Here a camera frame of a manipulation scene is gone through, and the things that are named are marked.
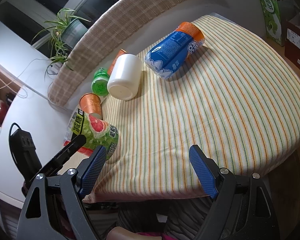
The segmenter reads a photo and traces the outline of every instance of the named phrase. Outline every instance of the window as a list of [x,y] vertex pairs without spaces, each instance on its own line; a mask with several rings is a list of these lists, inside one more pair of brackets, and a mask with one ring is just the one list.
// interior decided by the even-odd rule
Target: window
[[[4,0],[0,5],[0,21],[27,42],[43,28],[51,26],[61,8],[77,11],[76,15],[91,22],[82,22],[87,28],[118,0]],[[37,37],[32,46],[50,57],[49,31]]]

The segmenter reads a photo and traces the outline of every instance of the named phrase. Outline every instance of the striped tablecloth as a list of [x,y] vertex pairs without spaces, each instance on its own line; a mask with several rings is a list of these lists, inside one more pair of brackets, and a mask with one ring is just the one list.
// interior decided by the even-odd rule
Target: striped tablecloth
[[244,175],[266,174],[296,149],[300,80],[287,63],[238,25],[213,16],[193,23],[205,45],[174,76],[162,80],[144,65],[134,99],[103,102],[120,142],[87,202],[204,196],[188,158],[193,144]]

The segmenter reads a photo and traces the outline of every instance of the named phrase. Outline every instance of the grapefruit slice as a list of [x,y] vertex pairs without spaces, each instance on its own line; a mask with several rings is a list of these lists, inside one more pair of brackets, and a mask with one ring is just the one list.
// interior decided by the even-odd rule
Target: grapefruit slice
[[102,120],[95,118],[93,115],[89,114],[89,120],[91,123],[92,128],[95,132],[101,133],[106,129],[105,124]]

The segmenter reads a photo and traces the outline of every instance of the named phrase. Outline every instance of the orange and blue bottle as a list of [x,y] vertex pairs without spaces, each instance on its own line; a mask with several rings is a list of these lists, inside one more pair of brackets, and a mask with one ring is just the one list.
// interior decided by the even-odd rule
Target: orange and blue bottle
[[203,44],[204,36],[200,29],[192,23],[183,22],[147,53],[145,62],[159,77],[167,79]]

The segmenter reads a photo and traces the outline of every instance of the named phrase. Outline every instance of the potted plant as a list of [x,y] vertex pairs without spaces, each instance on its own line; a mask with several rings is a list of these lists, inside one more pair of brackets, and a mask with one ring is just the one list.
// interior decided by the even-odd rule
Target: potted plant
[[39,31],[32,41],[42,32],[52,29],[50,45],[51,53],[50,59],[54,63],[66,63],[68,61],[69,48],[73,49],[77,42],[82,38],[82,36],[87,32],[87,28],[79,21],[84,20],[90,22],[84,18],[78,17],[76,15],[69,15],[68,12],[75,12],[75,10],[62,8],[57,13],[57,19],[54,21],[45,21],[45,23],[52,23],[53,26],[44,28]]

